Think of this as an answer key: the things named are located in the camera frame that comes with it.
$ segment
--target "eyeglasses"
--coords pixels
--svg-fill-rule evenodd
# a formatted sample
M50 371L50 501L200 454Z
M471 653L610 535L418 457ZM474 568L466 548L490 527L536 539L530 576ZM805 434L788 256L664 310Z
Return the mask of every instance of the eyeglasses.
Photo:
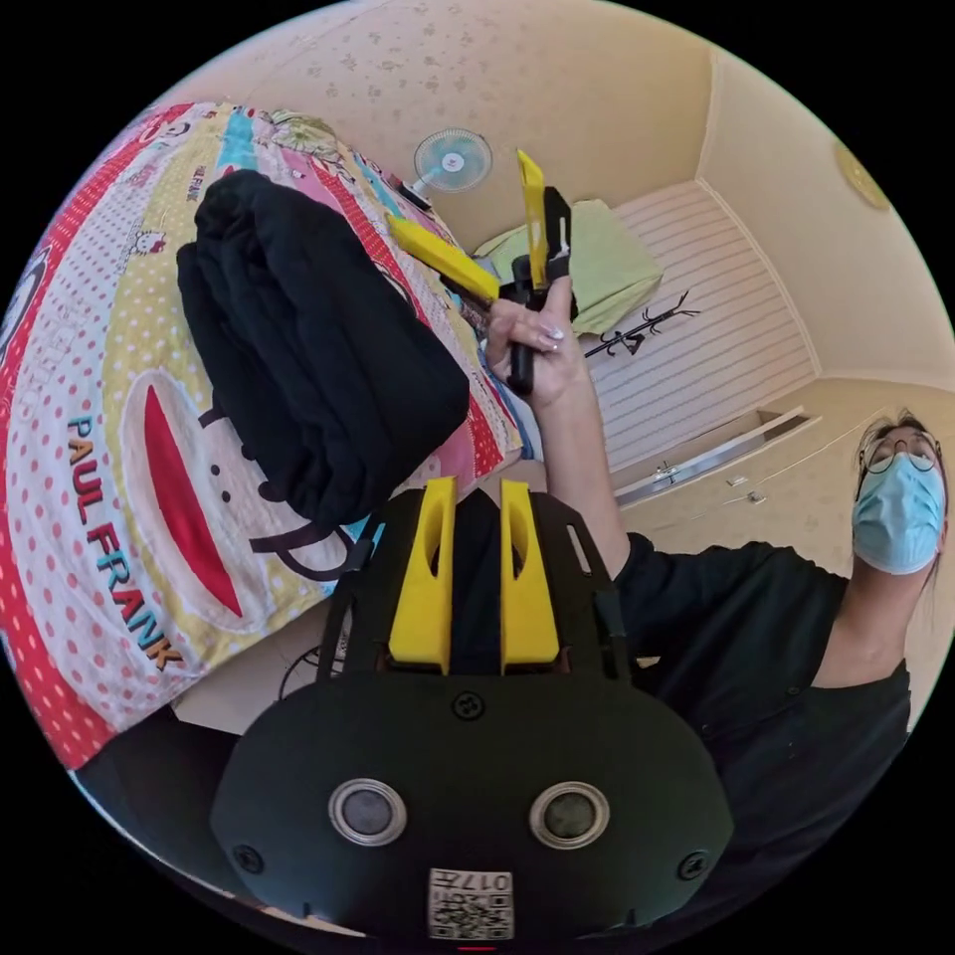
M861 454L864 469L874 475L887 471L895 456L908 452L909 459L920 471L931 471L938 464L941 448L929 435L917 434L910 438L884 438L873 442Z

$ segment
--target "black cloth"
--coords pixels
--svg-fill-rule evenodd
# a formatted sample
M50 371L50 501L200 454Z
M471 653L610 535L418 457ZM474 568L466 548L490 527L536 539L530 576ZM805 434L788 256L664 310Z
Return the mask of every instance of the black cloth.
M255 903L209 814L238 736L185 723L168 706L110 739L77 781L126 833L168 865Z
M326 533L366 516L464 422L467 375L328 206L241 170L196 227L183 309L264 496Z
M727 917L778 883L855 811L907 739L909 674L812 687L845 578L790 547L667 555L631 535L617 579L636 684L699 733L735 832L687 906L628 938L651 952Z

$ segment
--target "colorful patterned bedsheet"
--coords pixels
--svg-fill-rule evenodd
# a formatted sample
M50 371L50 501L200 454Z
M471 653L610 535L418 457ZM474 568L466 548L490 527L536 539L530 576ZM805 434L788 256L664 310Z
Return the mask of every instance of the colorful patterned bedsheet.
M223 102L148 111L68 198L0 326L0 638L61 761L135 724L331 592L364 521L315 541L258 494L190 340L176 250L208 185L256 168L340 211L471 379L468 420L408 481L462 492L520 454L476 338L390 241L413 216L320 121Z

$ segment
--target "folded black clothing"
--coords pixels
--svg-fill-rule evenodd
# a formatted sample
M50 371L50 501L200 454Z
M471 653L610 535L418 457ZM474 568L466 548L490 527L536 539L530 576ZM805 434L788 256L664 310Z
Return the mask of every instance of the folded black clothing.
M196 226L183 310L260 493L324 532L366 516L464 422L468 376L333 209L241 170Z

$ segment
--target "paul frank text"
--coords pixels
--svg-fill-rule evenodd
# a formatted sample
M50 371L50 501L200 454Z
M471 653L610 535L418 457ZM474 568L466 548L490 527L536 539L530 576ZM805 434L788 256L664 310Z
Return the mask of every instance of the paul frank text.
M73 418L67 425L70 433L68 449L73 469L73 490L77 495L77 512L84 527L88 527L87 545L95 553L96 568L103 575L105 589L118 608L123 624L136 639L139 649L163 671L166 665L182 660L182 655L170 643L159 627L156 615L146 604L139 590L130 582L129 564L112 523L96 523L96 512L101 510L102 482L96 476L96 454L92 418Z

